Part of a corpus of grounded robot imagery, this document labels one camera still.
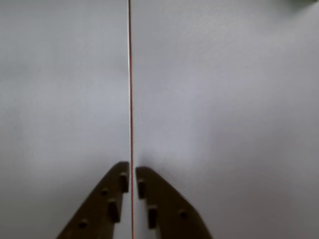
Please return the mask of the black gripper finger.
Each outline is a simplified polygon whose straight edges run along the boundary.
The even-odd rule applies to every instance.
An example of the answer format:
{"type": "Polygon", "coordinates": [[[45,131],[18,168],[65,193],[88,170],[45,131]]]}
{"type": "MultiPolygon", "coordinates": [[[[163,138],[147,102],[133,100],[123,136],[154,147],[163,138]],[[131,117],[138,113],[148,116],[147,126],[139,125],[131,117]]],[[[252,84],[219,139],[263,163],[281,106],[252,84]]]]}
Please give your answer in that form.
{"type": "Polygon", "coordinates": [[[136,168],[138,197],[145,201],[147,222],[158,239],[211,239],[197,210],[149,167],[136,168]]]}
{"type": "Polygon", "coordinates": [[[123,194],[129,191],[129,162],[115,164],[91,191],[59,239],[112,239],[121,221],[123,194]]]}

